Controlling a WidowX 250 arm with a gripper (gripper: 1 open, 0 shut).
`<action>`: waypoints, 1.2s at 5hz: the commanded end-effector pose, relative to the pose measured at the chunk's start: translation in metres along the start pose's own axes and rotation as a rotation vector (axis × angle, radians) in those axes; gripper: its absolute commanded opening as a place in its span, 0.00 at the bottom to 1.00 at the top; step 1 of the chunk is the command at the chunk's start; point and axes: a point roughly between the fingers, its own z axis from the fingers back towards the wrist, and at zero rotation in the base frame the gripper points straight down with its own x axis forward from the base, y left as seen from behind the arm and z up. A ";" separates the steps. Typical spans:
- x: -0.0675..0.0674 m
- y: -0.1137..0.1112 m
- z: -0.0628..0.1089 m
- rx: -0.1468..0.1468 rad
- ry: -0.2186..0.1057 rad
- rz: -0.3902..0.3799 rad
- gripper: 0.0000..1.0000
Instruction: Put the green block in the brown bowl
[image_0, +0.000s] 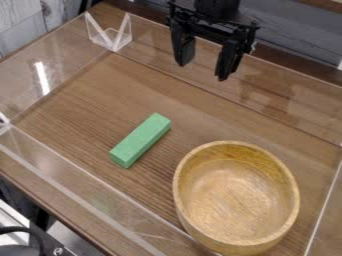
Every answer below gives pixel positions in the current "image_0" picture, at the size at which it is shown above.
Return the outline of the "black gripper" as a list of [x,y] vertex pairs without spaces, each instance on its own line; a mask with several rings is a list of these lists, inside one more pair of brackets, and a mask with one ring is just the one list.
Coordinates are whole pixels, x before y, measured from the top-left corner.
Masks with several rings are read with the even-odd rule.
[[239,4],[240,0],[168,1],[166,25],[174,61],[180,66],[190,62],[194,37],[223,44],[215,67],[219,81],[224,81],[236,71],[243,51],[253,50],[256,30],[260,28],[256,20],[239,11]]

